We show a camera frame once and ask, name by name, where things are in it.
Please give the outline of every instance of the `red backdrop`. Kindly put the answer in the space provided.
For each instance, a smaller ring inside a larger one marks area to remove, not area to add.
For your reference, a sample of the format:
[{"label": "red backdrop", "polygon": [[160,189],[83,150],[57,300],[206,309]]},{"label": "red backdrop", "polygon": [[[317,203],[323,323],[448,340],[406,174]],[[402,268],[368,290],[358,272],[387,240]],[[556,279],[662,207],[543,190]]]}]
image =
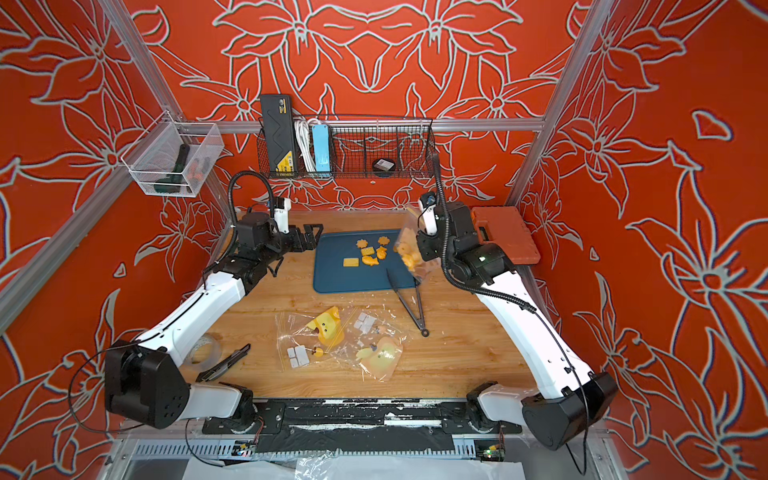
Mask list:
[{"label": "red backdrop", "polygon": [[635,478],[768,472],[765,2],[618,2],[523,196]]},{"label": "red backdrop", "polygon": [[[160,113],[98,3],[0,5],[0,289],[117,168]],[[2,335],[0,478],[93,478],[111,435],[78,428],[69,380],[117,338],[154,325],[193,290],[223,225],[199,199],[131,185]],[[74,384],[78,416],[104,413],[103,356]]]},{"label": "red backdrop", "polygon": [[[300,113],[431,118],[543,115],[589,3],[158,2],[127,0],[138,30],[186,116],[255,121],[262,93],[290,94]],[[257,169],[253,135],[227,135],[222,181]],[[451,195],[501,205],[530,132],[440,135]],[[388,209],[424,182],[283,181],[307,208]],[[260,199],[243,182],[236,202]]]}]

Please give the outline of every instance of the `plastic bag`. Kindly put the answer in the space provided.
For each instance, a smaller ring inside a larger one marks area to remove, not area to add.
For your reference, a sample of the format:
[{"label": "plastic bag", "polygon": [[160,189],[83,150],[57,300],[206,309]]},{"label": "plastic bag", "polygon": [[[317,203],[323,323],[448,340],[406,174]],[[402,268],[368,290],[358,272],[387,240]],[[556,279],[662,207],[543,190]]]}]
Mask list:
[{"label": "plastic bag", "polygon": [[283,371],[328,359],[346,359],[346,324],[353,311],[331,307],[318,316],[278,313],[277,350]]},{"label": "plastic bag", "polygon": [[347,337],[354,341],[345,350],[346,358],[380,382],[392,377],[408,339],[407,333],[385,317],[383,310],[356,310],[346,325]]},{"label": "plastic bag", "polygon": [[400,255],[402,262],[408,268],[408,271],[423,282],[430,272],[440,268],[440,259],[435,258],[429,262],[422,259],[419,252],[419,245],[416,243],[416,232],[419,231],[419,213],[413,207],[406,208],[406,222],[400,229],[400,235],[395,242],[395,252]]},{"label": "plastic bag", "polygon": [[522,463],[405,458],[394,455],[323,455],[299,458],[296,480],[524,480]]}]

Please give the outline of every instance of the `wooden table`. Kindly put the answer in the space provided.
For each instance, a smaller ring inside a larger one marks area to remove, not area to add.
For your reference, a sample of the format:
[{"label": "wooden table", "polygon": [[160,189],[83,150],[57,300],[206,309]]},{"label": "wooden table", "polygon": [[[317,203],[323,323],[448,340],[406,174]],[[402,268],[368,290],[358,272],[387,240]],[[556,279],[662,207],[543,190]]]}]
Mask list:
[{"label": "wooden table", "polygon": [[[384,230],[402,227],[403,215],[291,212],[290,223],[323,223],[328,233]],[[213,325],[208,333],[220,341],[222,357],[251,344],[248,356],[222,376],[222,382],[246,386],[254,396],[267,398],[457,398],[490,380],[506,386],[535,386],[522,355],[497,319],[475,296],[448,284],[440,272],[433,272],[420,287],[430,332],[423,338],[394,292],[316,293],[312,288],[314,260],[313,251],[289,253],[277,278],[265,276]],[[410,296],[412,291],[403,292]],[[390,380],[378,382],[333,361],[283,371],[276,346],[276,313],[316,316],[334,305],[386,306],[396,315],[397,326],[410,333]],[[188,381],[194,381],[194,374],[184,373]]]}]

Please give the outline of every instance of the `white cable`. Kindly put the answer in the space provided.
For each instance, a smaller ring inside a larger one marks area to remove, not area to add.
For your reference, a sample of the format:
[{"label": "white cable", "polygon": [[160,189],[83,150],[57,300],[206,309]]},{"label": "white cable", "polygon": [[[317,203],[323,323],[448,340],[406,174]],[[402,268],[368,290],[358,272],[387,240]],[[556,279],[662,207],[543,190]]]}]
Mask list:
[{"label": "white cable", "polygon": [[304,157],[304,167],[306,171],[314,172],[315,161],[312,159],[312,153],[310,151],[310,125],[306,120],[296,120],[293,122],[293,126],[296,128],[296,141],[299,142],[299,149]]}]

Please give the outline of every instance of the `clear mesh basket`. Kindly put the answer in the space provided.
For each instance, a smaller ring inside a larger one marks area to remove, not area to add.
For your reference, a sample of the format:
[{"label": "clear mesh basket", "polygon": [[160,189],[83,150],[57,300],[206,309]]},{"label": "clear mesh basket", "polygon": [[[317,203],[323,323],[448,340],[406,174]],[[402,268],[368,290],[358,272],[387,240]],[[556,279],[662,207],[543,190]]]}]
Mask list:
[{"label": "clear mesh basket", "polygon": [[[171,120],[164,112],[123,153],[121,161],[147,195],[196,197],[200,193],[224,142],[216,124],[196,122],[196,126],[210,125],[205,135],[183,133],[187,125]],[[139,153],[139,142],[150,143]],[[183,144],[190,150],[185,161],[178,161]]]}]

